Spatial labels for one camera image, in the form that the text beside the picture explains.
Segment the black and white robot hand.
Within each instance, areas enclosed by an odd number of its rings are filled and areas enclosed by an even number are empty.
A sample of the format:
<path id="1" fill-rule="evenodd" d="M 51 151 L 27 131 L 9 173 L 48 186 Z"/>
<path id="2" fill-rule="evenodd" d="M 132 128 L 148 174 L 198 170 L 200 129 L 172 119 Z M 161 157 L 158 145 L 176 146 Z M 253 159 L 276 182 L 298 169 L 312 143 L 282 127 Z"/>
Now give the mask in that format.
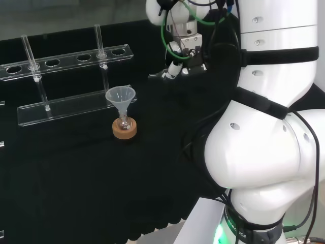
<path id="1" fill-rule="evenodd" d="M 203 61 L 203 36 L 198 33 L 197 23 L 190 21 L 184 24 L 165 26 L 162 35 L 171 34 L 172 40 L 166 42 L 166 66 L 161 77 L 164 80 L 174 80 L 178 76 L 187 76 L 206 71 Z"/>

